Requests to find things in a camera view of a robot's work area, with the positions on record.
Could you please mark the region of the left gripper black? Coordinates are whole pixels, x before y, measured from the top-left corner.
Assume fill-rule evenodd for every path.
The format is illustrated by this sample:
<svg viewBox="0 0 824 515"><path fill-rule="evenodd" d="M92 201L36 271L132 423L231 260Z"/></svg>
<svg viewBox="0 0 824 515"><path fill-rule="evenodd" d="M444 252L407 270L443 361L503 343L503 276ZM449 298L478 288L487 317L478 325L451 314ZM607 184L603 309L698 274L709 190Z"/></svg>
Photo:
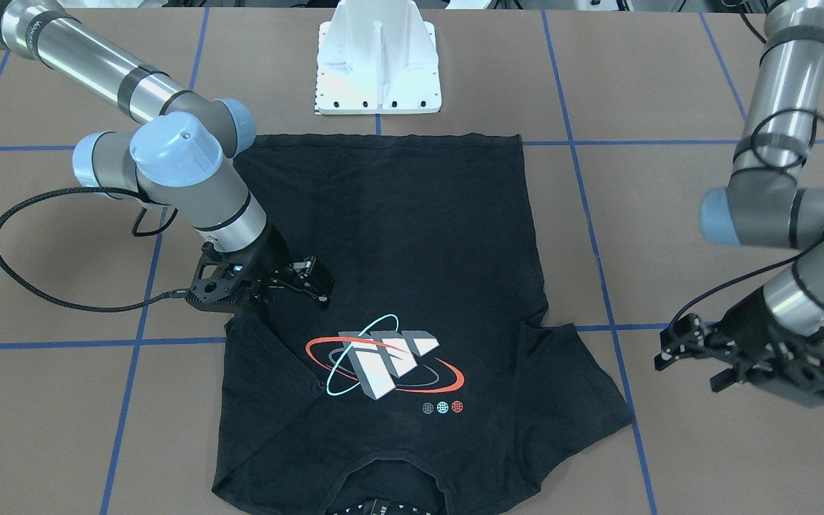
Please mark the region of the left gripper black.
<svg viewBox="0 0 824 515"><path fill-rule="evenodd" d="M824 342L824 325L809 320L789 323L772 310L762 291L755 291L727 310L719 322L706 323L695 313L673 320L659 333L654 369L664 371L683 359L721 359L719 351L726 351L736 364L710 378L712 392L743 383L761 388L764 378L756 364L768 355L769 343L797 340Z"/></svg>

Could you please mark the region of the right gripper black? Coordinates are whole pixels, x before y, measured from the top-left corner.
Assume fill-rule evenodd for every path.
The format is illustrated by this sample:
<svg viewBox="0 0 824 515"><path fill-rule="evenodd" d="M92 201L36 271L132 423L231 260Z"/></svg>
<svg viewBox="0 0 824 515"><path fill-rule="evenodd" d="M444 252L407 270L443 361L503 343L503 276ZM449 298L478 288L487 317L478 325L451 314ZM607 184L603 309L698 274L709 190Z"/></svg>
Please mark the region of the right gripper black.
<svg viewBox="0 0 824 515"><path fill-rule="evenodd" d="M285 239L274 225L266 225L247 247L220 252L239 253L243 263L250 267L254 305L271 305L279 293L287 291L310 299L318 310L329 309L335 284L333 275L314 255L294 262Z"/></svg>

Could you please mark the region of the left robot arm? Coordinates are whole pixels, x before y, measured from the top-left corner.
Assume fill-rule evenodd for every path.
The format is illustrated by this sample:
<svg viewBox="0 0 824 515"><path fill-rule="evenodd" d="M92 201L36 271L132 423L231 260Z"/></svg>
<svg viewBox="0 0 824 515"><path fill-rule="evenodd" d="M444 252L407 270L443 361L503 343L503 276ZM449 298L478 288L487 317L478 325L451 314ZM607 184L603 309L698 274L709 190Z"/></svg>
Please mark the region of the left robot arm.
<svg viewBox="0 0 824 515"><path fill-rule="evenodd" d="M703 197L700 231L712 243L797 254L715 323L680 308L654 367L716 359L727 368L710 379L714 392L749 383L814 407L824 405L824 1L775 2L764 30L732 174Z"/></svg>

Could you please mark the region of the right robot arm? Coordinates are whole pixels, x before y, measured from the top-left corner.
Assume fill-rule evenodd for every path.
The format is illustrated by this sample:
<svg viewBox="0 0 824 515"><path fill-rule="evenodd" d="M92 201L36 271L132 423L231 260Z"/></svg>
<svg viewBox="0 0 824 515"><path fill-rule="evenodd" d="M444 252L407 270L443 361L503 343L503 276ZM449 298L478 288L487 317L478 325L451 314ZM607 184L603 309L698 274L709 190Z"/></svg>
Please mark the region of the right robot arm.
<svg viewBox="0 0 824 515"><path fill-rule="evenodd" d="M254 117L242 102L201 97L88 29L57 1L0 1L0 50L62 73L139 124L133 132L83 137L72 155L78 186L17 203L0 216L0 232L19 211L67 195L131 199L141 207L139 218L167 207L169 222L185 218L203 241L192 284L115 312L180 298L202 312L249 313L276 290L307 296L320 309L329 306L333 276L314 255L294 260L232 165L255 140ZM32 285L1 251L0 268L45 301L94 310Z"/></svg>

